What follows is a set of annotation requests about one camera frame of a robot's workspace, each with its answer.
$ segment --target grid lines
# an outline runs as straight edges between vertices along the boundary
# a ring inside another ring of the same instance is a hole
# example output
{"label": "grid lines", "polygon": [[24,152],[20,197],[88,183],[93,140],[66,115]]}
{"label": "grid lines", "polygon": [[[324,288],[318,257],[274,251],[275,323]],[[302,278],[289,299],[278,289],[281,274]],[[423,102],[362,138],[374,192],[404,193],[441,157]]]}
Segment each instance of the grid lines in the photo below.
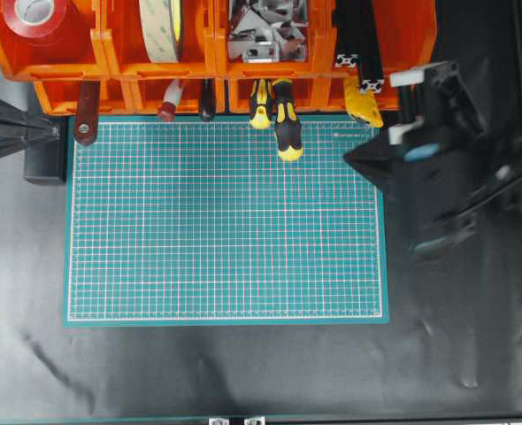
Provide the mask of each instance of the grid lines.
{"label": "grid lines", "polygon": [[65,321],[384,320],[380,194],[342,160],[372,136],[305,117],[289,164],[246,120],[101,120],[72,148]]}

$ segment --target hanging tool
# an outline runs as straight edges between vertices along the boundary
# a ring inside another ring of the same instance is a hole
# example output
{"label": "hanging tool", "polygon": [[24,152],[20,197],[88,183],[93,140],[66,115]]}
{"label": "hanging tool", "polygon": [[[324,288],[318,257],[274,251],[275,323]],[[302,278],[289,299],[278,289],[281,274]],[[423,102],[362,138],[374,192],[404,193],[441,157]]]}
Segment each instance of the hanging tool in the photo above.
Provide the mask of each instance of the hanging tool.
{"label": "hanging tool", "polygon": [[301,139],[303,129],[296,116],[293,82],[288,78],[279,78],[273,83],[273,90],[277,105],[275,135],[279,156],[284,161],[297,161],[304,154]]}
{"label": "hanging tool", "polygon": [[275,95],[270,80],[253,81],[253,89],[249,97],[249,123],[257,130],[271,126]]}
{"label": "hanging tool", "polygon": [[172,80],[166,88],[163,104],[157,112],[157,116],[164,122],[173,122],[176,118],[176,108],[179,106],[183,89],[181,80]]}
{"label": "hanging tool", "polygon": [[214,92],[214,80],[202,81],[200,100],[198,101],[198,115],[204,122],[213,121],[216,118],[216,93]]}
{"label": "hanging tool", "polygon": [[362,92],[357,75],[343,79],[343,95],[346,101],[346,111],[353,120],[362,120],[375,128],[383,127],[383,119],[372,90]]}
{"label": "hanging tool", "polygon": [[89,146],[98,137],[98,120],[100,109],[100,81],[83,81],[76,106],[74,123],[74,139]]}

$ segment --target orange bin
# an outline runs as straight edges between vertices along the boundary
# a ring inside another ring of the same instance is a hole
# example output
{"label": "orange bin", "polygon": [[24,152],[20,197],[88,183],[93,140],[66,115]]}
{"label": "orange bin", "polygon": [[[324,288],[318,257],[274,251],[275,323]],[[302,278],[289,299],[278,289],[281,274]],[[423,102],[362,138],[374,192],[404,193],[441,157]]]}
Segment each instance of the orange bin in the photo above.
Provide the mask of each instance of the orange bin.
{"label": "orange bin", "polygon": [[[74,115],[81,81],[37,81],[35,91],[42,110],[50,115]],[[128,82],[102,80],[100,109],[102,114],[131,114],[135,112]]]}
{"label": "orange bin", "polygon": [[[216,0],[216,2],[220,8],[227,4],[227,0]],[[317,0],[311,0],[309,5],[318,10],[322,7]],[[430,61],[438,31],[435,0],[373,0],[373,6],[386,79],[388,80],[388,76],[393,72],[427,64]],[[312,31],[326,28],[327,36],[323,52],[318,50],[322,53],[313,58],[310,51],[314,46],[314,40],[311,39],[314,34],[312,32],[308,34],[309,62],[304,64],[243,64],[241,60],[229,62],[226,54],[227,8],[217,13],[217,65],[219,74],[231,78],[231,112],[249,111],[249,94],[252,83],[250,79],[280,76],[293,79],[296,107],[299,112],[345,111],[343,79],[357,74],[357,69],[335,67],[334,50],[337,29],[332,22],[335,0],[326,0],[324,25],[319,23],[318,18],[312,19],[313,14],[319,15],[312,7],[310,17]],[[312,63],[316,65],[313,67],[314,73],[311,74],[308,72],[308,68]],[[303,75],[306,74],[317,78],[303,78]],[[385,84],[382,92],[377,95],[377,102],[381,110],[396,110],[398,99],[395,89],[390,87],[390,84]]]}
{"label": "orange bin", "polygon": [[[379,36],[381,60],[386,84],[377,96],[381,110],[396,110],[398,99],[396,90],[388,83],[388,76],[414,66],[430,62],[434,50],[438,25],[435,0],[373,0],[375,22]],[[329,40],[335,46],[337,29],[332,25],[335,0],[327,0],[326,16],[329,19]],[[323,112],[345,111],[343,98],[343,77],[356,74],[356,69],[336,68],[334,61],[322,76],[327,92]]]}
{"label": "orange bin", "polygon": [[38,55],[25,39],[13,33],[5,24],[0,0],[0,68],[9,80],[39,81],[55,79],[93,80],[108,74],[104,48],[100,40],[100,1],[74,0],[86,20],[91,46],[74,63],[51,61]]}
{"label": "orange bin", "polygon": [[305,62],[280,62],[274,64],[247,64],[241,58],[229,60],[227,40],[230,31],[228,0],[214,0],[216,25],[216,71],[219,78],[313,78],[322,74],[334,60],[334,47],[330,49],[327,0],[309,0],[306,31],[308,57]]}
{"label": "orange bin", "polygon": [[[131,87],[136,113],[156,114],[163,103],[163,95],[171,80],[139,80],[127,82]],[[197,113],[198,99],[202,87],[201,80],[186,80],[177,113]],[[226,109],[226,89],[222,80],[215,82],[216,111]]]}
{"label": "orange bin", "polygon": [[155,64],[149,61],[139,19],[138,1],[100,1],[102,40],[112,78],[136,80],[216,77],[213,0],[184,1],[182,58],[176,64]]}

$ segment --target metal bracket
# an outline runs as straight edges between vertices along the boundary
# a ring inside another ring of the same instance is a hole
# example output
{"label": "metal bracket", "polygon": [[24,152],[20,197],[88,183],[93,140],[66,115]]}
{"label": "metal bracket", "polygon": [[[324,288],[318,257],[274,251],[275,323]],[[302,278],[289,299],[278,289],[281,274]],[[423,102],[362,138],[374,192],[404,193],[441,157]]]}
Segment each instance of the metal bracket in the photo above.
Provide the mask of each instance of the metal bracket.
{"label": "metal bracket", "polygon": [[243,54],[243,62],[263,64],[279,62],[279,44],[270,42],[268,44],[257,43],[255,46],[246,49]]}
{"label": "metal bracket", "polygon": [[293,20],[295,7],[292,0],[259,0],[256,7],[270,24]]}
{"label": "metal bracket", "polygon": [[208,425],[265,425],[264,416],[252,418],[210,418]]}

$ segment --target black table surface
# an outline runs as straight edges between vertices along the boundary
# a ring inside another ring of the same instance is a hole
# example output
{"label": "black table surface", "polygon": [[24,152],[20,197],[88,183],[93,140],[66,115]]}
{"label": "black table surface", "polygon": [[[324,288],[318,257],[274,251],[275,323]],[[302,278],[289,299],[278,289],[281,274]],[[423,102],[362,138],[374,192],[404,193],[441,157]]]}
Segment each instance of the black table surface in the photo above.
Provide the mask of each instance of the black table surface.
{"label": "black table surface", "polygon": [[[441,0],[438,15],[434,60],[460,61],[494,131],[517,120],[510,2]],[[0,160],[0,421],[522,414],[522,241],[491,217],[419,265],[386,204],[388,325],[63,328],[65,188],[22,169]]]}

